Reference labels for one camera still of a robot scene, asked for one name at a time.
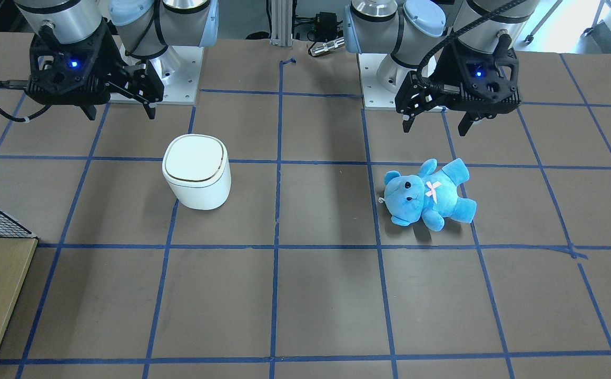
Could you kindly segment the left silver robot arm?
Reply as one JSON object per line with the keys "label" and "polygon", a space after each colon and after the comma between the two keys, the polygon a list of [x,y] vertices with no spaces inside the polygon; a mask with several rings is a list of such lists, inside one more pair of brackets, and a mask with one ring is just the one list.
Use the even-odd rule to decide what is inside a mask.
{"label": "left silver robot arm", "polygon": [[462,111],[459,135],[485,118],[517,110],[520,64],[514,43],[536,1],[351,1],[342,22],[346,50],[384,54],[402,129],[444,106]]}

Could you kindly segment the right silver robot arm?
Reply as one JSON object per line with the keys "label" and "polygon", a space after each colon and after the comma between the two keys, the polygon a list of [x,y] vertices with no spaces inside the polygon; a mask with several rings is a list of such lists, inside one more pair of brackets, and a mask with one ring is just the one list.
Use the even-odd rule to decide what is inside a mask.
{"label": "right silver robot arm", "polygon": [[216,43],[217,1],[110,1],[110,20],[94,1],[16,1],[34,31],[23,90],[45,109],[77,106],[89,120],[113,94],[155,118],[166,89],[186,82],[190,63],[177,46]]}

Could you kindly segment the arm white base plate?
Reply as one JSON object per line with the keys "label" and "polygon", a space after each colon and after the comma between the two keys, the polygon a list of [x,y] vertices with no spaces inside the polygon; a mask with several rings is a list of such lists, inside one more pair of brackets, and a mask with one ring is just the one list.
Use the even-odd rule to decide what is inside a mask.
{"label": "arm white base plate", "polygon": [[359,54],[358,65],[364,108],[396,111],[397,91],[411,69],[397,64],[388,54]]}
{"label": "arm white base plate", "polygon": [[146,98],[146,88],[144,86],[139,88],[137,85],[152,84],[158,76],[163,84],[163,94],[155,103],[149,104],[149,108],[156,108],[157,105],[195,105],[204,48],[169,46],[163,55],[152,58],[149,64],[128,57],[123,44],[120,44],[120,53],[129,67],[133,68],[131,76],[134,79],[131,86],[137,89],[138,97],[128,98],[121,93],[113,93],[110,103],[144,106],[144,101],[140,98]]}

